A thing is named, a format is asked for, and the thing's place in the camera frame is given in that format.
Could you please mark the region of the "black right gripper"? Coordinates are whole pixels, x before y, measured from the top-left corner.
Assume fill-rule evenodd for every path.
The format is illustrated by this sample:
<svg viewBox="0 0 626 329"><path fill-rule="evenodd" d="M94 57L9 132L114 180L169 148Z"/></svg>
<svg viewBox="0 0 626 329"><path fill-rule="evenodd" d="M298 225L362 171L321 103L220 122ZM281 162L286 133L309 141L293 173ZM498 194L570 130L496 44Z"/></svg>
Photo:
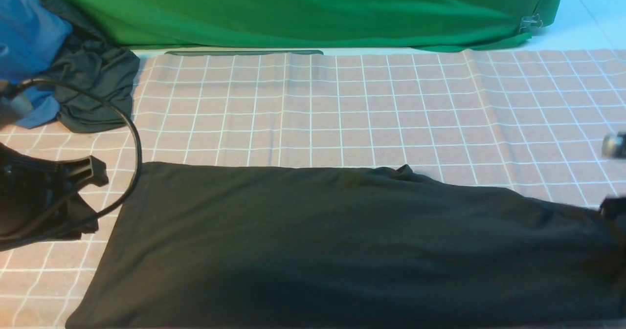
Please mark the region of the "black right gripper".
<svg viewBox="0 0 626 329"><path fill-rule="evenodd" d="M606 196L599 206L599 214L612 231L619 236L625 236L625 196Z"/></svg>

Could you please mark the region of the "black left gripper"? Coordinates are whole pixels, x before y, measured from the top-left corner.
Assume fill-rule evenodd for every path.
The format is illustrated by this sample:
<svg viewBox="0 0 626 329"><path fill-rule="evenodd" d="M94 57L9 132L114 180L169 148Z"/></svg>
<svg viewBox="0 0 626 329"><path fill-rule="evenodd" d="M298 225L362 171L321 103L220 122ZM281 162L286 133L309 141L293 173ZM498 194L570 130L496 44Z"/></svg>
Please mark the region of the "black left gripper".
<svg viewBox="0 0 626 329"><path fill-rule="evenodd" d="M0 149L1 250L42 241L75 241L99 229L97 212L81 197L89 185L109 182L94 156L45 160Z"/></svg>

